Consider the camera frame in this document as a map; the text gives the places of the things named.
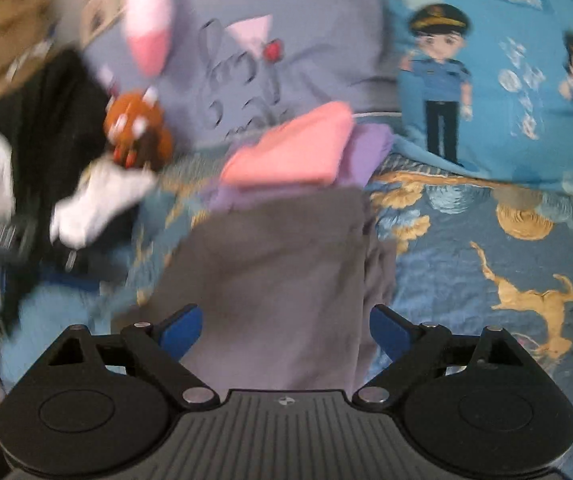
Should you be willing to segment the pink plush toy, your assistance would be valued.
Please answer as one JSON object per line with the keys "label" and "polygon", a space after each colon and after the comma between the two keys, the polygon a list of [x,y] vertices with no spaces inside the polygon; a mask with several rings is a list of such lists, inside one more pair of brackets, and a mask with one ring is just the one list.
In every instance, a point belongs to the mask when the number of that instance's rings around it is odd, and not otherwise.
{"label": "pink plush toy", "polygon": [[140,72],[162,73],[172,44],[174,0],[125,0],[123,29]]}

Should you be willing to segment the white cloth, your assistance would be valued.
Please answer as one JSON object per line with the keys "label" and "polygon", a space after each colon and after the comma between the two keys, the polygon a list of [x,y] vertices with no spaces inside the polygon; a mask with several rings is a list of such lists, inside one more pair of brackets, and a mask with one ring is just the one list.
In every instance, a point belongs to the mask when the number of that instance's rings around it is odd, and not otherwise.
{"label": "white cloth", "polygon": [[151,169],[125,169],[100,157],[82,173],[73,195],[59,200],[50,221],[50,242],[89,246],[119,214],[136,206],[157,185]]}

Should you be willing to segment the blue floral quilt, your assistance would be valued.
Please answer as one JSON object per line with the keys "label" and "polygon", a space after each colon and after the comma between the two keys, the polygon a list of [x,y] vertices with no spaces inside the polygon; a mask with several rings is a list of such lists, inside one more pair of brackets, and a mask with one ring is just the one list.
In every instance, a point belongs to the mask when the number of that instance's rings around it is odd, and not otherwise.
{"label": "blue floral quilt", "polygon": [[[70,324],[104,334],[111,315],[148,298],[180,240],[206,217],[206,188],[224,165],[208,150],[168,167],[142,202],[122,284],[83,292],[41,285],[0,344],[13,386]],[[456,333],[507,328],[573,403],[573,183],[562,192],[474,181],[391,155],[368,186],[383,240],[397,245],[392,308]],[[573,448],[562,470],[573,478]]]}

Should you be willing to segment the grey sweatshirt with print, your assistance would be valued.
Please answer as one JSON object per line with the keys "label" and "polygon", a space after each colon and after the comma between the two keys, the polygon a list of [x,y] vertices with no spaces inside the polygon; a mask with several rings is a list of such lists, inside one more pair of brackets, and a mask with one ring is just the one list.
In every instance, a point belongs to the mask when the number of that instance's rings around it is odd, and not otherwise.
{"label": "grey sweatshirt with print", "polygon": [[145,303],[112,326],[194,304],[202,333],[181,362],[218,393],[353,392],[375,356],[369,314],[391,299],[395,263],[360,188],[270,200],[195,226]]}

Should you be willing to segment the blue cartoon police pillow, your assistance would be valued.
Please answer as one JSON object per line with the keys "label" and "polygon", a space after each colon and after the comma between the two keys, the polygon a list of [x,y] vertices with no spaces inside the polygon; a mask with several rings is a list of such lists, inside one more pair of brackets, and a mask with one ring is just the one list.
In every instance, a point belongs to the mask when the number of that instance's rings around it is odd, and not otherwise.
{"label": "blue cartoon police pillow", "polygon": [[454,174],[573,194],[573,0],[384,0],[396,148]]}

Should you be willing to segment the folded purple garment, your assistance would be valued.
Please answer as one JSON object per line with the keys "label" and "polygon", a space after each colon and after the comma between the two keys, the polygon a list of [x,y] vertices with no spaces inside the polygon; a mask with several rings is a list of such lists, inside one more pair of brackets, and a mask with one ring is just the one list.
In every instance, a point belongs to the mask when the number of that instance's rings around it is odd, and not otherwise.
{"label": "folded purple garment", "polygon": [[277,130],[232,154],[205,203],[211,211],[225,211],[320,188],[362,188],[394,142],[383,124]]}

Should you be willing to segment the grey-blue duvet with lettering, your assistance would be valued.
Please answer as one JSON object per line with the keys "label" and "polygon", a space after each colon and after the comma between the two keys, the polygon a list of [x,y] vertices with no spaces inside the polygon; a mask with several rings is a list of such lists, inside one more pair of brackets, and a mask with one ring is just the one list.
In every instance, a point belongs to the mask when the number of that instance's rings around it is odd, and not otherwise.
{"label": "grey-blue duvet with lettering", "polygon": [[174,0],[162,73],[144,76],[115,25],[84,55],[120,91],[155,88],[184,148],[269,128],[330,101],[397,112],[384,0]]}

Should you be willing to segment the folded pink towel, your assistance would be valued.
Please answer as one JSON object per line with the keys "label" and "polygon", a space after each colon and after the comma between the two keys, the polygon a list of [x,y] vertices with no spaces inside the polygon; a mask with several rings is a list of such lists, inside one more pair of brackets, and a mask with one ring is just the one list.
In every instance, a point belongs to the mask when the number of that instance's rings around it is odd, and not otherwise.
{"label": "folded pink towel", "polygon": [[235,151],[221,170],[221,183],[264,185],[330,184],[337,177],[354,129],[353,111],[330,102],[267,131],[255,145]]}

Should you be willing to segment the framed pictures on wall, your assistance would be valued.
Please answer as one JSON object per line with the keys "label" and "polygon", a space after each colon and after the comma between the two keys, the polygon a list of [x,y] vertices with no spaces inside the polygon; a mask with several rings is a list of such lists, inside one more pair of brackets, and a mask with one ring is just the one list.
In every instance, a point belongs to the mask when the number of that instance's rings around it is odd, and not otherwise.
{"label": "framed pictures on wall", "polygon": [[85,48],[123,14],[125,0],[84,0],[80,16],[80,45]]}

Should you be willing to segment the red panda plush toy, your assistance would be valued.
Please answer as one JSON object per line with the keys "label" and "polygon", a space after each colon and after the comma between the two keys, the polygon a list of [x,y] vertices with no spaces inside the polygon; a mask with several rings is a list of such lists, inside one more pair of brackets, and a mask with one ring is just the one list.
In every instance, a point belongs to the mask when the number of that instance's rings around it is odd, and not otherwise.
{"label": "red panda plush toy", "polygon": [[155,87],[111,96],[103,127],[108,154],[125,169],[160,171],[174,155],[174,137]]}

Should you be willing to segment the black garment pile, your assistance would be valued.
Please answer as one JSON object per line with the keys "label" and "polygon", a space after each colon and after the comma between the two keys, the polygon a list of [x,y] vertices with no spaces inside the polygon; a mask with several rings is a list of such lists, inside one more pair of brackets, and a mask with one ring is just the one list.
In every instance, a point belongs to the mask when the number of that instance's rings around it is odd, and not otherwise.
{"label": "black garment pile", "polygon": [[[15,212],[10,220],[35,220],[41,250],[66,247],[50,242],[53,208],[74,193],[82,172],[103,154],[106,104],[106,91],[71,48],[0,98],[0,133],[12,148]],[[99,240],[73,249],[89,260],[102,282],[117,284],[127,276],[127,266],[117,255],[126,245],[135,213],[130,208],[119,214]],[[22,301],[39,283],[29,271],[0,271],[2,330],[16,325]]]}

